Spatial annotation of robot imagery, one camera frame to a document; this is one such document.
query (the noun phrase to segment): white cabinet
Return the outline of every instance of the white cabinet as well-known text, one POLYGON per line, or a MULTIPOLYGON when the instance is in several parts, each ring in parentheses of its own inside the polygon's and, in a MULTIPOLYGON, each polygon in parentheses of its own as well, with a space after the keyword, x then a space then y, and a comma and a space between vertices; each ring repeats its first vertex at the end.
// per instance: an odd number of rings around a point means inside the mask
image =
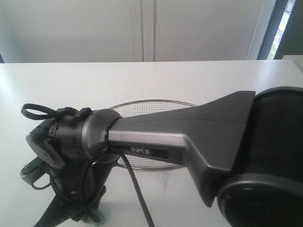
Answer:
POLYGON ((255 59, 276 0, 0 0, 5 62, 255 59))

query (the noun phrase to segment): white tabletop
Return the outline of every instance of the white tabletop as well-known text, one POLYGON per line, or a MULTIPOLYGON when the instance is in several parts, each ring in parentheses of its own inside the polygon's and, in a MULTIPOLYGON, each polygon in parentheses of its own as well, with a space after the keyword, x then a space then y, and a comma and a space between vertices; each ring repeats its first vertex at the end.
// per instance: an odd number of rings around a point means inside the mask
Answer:
MULTIPOLYGON (((51 188, 35 191, 19 179, 36 156, 25 136, 38 122, 21 115, 24 103, 102 109, 160 98, 201 105, 239 90, 278 86, 303 87, 303 74, 291 61, 0 64, 0 226, 33 226, 54 196, 51 188)), ((157 227, 229 226, 216 202, 211 209, 203 204, 186 169, 136 175, 157 227)), ((147 226, 125 169, 115 167, 106 186, 104 226, 147 226)), ((60 226, 89 225, 68 220, 60 226)))

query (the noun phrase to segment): black cylindrical motor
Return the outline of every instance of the black cylindrical motor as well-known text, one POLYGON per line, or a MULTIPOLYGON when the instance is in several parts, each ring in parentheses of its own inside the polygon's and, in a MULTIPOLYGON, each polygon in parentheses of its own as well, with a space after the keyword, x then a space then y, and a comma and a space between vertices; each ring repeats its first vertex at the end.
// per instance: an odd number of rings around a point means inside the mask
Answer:
POLYGON ((233 227, 303 226, 303 89, 256 96, 218 205, 233 227))

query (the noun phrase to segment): wire mesh basket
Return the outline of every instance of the wire mesh basket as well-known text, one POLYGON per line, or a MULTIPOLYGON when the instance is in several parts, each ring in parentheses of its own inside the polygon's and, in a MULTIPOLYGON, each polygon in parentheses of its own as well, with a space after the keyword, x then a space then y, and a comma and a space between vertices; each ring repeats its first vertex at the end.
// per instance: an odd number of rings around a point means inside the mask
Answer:
MULTIPOLYGON (((143 114, 152 114, 170 110, 184 109, 196 106, 194 104, 178 102, 173 100, 140 100, 111 107, 117 111, 122 117, 133 117, 143 114)), ((142 171, 165 171, 181 168, 183 166, 151 160, 143 157, 126 155, 133 169, 142 171)), ((125 167, 123 160, 118 160, 118 165, 125 167)))

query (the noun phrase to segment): metal rim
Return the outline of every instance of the metal rim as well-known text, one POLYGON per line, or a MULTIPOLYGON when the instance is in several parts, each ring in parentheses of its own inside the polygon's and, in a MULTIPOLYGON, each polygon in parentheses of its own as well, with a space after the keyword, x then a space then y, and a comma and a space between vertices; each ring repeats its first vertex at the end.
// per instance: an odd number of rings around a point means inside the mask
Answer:
MULTIPOLYGON (((122 103, 119 105, 115 105, 113 107, 111 107, 110 109, 112 110, 116 110, 118 108, 123 108, 129 105, 135 105, 135 104, 140 104, 140 103, 153 103, 153 102, 162 102, 162 103, 168 103, 168 104, 179 104, 179 105, 184 105, 187 107, 196 107, 196 105, 191 104, 191 103, 187 103, 187 102, 180 102, 180 101, 175 101, 175 100, 169 100, 169 99, 143 99, 143 100, 137 100, 137 101, 131 101, 131 102, 126 102, 126 103, 122 103)), ((118 167, 123 167, 126 168, 124 163, 118 163, 117 164, 118 167)), ((136 171, 149 171, 149 172, 157 172, 157 171, 170 171, 170 170, 175 170, 175 169, 180 169, 183 168, 184 166, 181 165, 176 165, 176 164, 170 164, 169 166, 166 167, 143 167, 140 165, 131 165, 132 169, 136 170, 136 171)))

